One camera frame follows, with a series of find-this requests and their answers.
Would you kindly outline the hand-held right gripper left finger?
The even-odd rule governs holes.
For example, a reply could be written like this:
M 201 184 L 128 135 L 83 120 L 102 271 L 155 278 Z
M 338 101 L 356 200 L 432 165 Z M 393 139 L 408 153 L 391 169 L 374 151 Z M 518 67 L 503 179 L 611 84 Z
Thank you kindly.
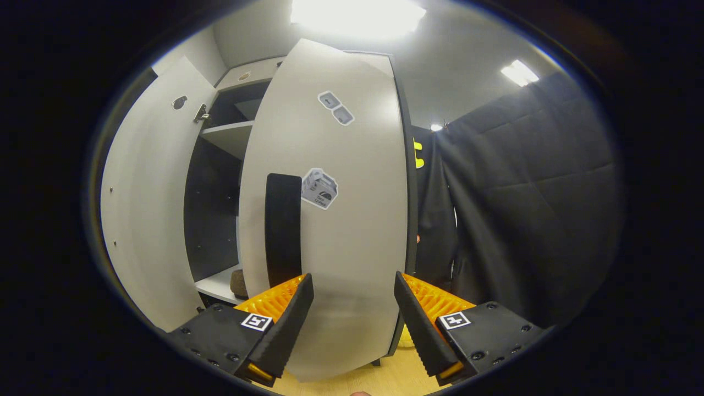
M 302 274 L 237 306 L 212 304 L 166 338 L 229 375 L 271 388 L 283 376 L 313 301 L 314 279 Z

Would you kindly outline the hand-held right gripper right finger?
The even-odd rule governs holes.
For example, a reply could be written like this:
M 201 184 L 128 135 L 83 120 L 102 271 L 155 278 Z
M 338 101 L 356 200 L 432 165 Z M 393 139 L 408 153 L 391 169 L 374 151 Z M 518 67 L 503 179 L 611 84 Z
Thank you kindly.
M 474 304 L 397 272 L 394 296 L 427 375 L 454 385 L 506 366 L 553 332 L 495 301 Z

